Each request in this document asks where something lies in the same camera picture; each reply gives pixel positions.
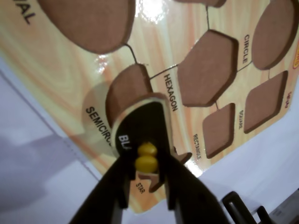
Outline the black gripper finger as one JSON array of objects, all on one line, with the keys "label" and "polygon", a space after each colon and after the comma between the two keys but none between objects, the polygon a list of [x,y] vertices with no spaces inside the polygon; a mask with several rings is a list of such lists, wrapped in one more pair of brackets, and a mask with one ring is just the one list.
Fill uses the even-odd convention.
[{"label": "black gripper finger", "polygon": [[113,163],[80,206],[71,224],[120,224],[135,179],[136,152],[126,151]]},{"label": "black gripper finger", "polygon": [[168,209],[177,224],[228,224],[214,194],[170,154],[168,145],[157,146],[159,179],[164,181]]}]

